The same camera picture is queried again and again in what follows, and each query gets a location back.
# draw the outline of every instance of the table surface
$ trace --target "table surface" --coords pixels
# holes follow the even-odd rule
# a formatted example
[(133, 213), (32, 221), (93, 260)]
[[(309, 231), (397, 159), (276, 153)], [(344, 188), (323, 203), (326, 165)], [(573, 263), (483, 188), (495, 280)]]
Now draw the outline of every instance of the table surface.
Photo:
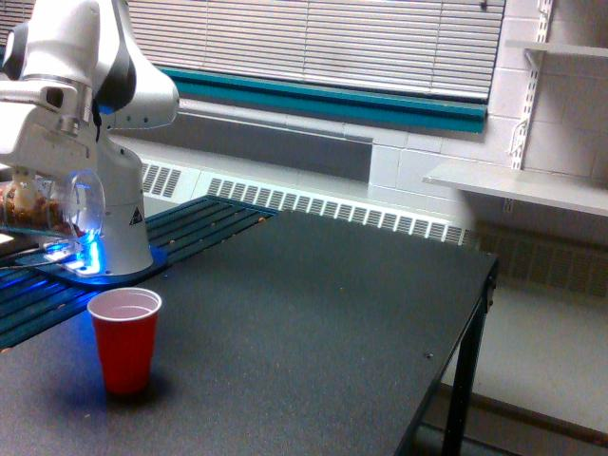
[(1, 354), (1, 452), (394, 454), (495, 261), (282, 213), (144, 282), (165, 303), (140, 397), (106, 397), (87, 313)]

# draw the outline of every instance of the window blinds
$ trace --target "window blinds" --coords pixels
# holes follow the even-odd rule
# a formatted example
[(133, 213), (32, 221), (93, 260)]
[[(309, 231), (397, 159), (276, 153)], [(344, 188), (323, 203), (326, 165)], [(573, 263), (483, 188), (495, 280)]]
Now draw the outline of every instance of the window blinds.
[(31, 16), (35, 0), (0, 0), (0, 46), (7, 43), (7, 35), (13, 27)]
[[(32, 1), (4, 3), (14, 17)], [(158, 65), (485, 101), (504, 2), (131, 0), (129, 8)]]

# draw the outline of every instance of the white shelf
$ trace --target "white shelf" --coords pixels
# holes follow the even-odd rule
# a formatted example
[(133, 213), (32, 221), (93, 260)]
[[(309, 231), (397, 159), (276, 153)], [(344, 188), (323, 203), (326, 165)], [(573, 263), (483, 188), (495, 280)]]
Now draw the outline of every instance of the white shelf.
[(608, 185), (471, 161), (447, 161), (424, 182), (608, 217)]
[(608, 48), (605, 47), (573, 46), (560, 43), (537, 43), (535, 41), (521, 40), (507, 40), (506, 46), (508, 48), (522, 48), (557, 55), (608, 58)]

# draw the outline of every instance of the red cup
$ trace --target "red cup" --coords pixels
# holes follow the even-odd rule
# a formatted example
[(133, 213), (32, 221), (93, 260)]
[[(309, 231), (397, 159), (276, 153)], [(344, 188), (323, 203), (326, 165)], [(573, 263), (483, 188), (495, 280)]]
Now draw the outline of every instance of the red cup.
[(161, 305), (160, 296), (143, 288), (119, 288), (89, 301), (108, 392), (132, 394), (147, 386)]

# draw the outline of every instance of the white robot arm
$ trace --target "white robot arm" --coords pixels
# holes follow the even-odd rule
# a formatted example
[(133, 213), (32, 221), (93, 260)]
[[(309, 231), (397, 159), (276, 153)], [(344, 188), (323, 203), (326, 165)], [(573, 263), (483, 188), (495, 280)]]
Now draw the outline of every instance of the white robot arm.
[(100, 264), (77, 274), (149, 267), (142, 163), (106, 130), (170, 124), (179, 97), (137, 47), (126, 1), (37, 0), (31, 20), (9, 36), (3, 69), (11, 81), (0, 82), (0, 162), (20, 181), (92, 170), (104, 189)]

